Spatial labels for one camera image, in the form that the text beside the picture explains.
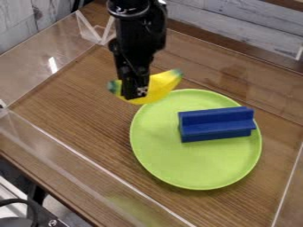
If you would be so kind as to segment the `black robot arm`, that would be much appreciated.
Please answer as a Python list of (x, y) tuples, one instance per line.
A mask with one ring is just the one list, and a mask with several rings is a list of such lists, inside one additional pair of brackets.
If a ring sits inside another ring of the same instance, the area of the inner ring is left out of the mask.
[(154, 55), (166, 46), (167, 4), (160, 0), (108, 0), (116, 37), (110, 40), (110, 51), (127, 99), (148, 94)]

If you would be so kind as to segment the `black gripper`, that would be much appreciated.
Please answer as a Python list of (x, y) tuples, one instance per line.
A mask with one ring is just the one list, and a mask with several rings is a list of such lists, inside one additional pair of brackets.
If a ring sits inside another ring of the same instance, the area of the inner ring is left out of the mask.
[(110, 40), (122, 96), (127, 100), (148, 93), (150, 65), (154, 54), (164, 48), (167, 28), (166, 5), (110, 5), (116, 37)]

